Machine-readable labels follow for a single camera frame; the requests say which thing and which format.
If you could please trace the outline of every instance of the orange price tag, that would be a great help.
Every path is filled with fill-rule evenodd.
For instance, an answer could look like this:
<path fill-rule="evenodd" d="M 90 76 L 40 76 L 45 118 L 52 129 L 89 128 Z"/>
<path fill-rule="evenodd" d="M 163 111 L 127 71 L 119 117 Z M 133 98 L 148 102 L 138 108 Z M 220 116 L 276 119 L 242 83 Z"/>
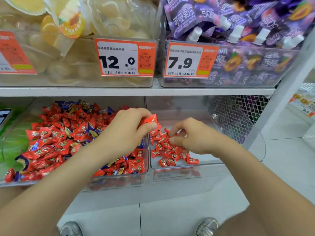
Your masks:
<path fill-rule="evenodd" d="M 37 74 L 12 31 L 0 30 L 0 74 Z"/>
<path fill-rule="evenodd" d="M 208 78 L 219 46 L 170 42 L 165 77 Z"/>
<path fill-rule="evenodd" d="M 95 38 L 102 76 L 153 77 L 156 41 Z"/>

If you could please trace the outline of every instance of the floor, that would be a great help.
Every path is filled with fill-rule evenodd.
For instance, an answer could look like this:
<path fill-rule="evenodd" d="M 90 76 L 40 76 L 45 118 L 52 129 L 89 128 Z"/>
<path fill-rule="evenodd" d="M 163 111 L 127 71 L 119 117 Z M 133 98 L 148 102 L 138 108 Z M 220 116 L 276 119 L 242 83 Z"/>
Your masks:
<path fill-rule="evenodd" d="M 285 109 L 263 136 L 263 163 L 315 204 L 315 152 L 301 139 L 308 128 L 307 123 Z M 76 221 L 85 236 L 190 236 L 204 217 L 223 222 L 247 205 L 234 179 L 225 176 L 203 194 L 69 214 L 61 218 L 58 226 Z"/>

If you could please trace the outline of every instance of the shelf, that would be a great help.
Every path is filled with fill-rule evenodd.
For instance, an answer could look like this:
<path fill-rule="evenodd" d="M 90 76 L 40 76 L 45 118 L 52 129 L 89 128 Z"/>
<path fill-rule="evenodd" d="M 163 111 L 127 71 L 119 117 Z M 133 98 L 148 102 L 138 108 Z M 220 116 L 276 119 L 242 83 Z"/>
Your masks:
<path fill-rule="evenodd" d="M 271 95 L 274 91 L 273 88 L 163 88 L 154 79 L 151 88 L 0 87 L 0 97 Z"/>

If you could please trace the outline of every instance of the sneaker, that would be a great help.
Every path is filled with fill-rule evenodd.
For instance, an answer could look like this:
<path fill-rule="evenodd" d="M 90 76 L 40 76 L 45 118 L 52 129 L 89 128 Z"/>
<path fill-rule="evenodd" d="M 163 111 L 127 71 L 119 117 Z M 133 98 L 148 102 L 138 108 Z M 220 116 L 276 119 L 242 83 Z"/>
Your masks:
<path fill-rule="evenodd" d="M 219 223 L 215 218 L 205 218 L 193 236 L 212 236 L 218 227 Z"/>
<path fill-rule="evenodd" d="M 66 222 L 61 230 L 61 236 L 83 236 L 82 230 L 77 222 L 69 221 Z"/>

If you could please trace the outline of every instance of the hand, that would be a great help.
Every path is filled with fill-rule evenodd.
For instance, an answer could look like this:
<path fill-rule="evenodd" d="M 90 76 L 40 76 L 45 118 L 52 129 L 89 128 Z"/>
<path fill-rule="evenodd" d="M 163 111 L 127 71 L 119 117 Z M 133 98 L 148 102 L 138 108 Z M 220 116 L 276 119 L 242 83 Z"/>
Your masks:
<path fill-rule="evenodd" d="M 178 137 L 174 135 L 181 130 Z M 219 133 L 203 122 L 187 118 L 178 122 L 170 131 L 170 142 L 183 146 L 196 154 L 218 154 L 220 148 L 227 145 L 229 137 Z"/>
<path fill-rule="evenodd" d="M 140 120 L 151 115 L 145 108 L 120 110 L 108 127 L 90 144 L 101 148 L 111 160 L 130 154 L 146 134 L 158 127 L 152 122 L 138 128 Z"/>

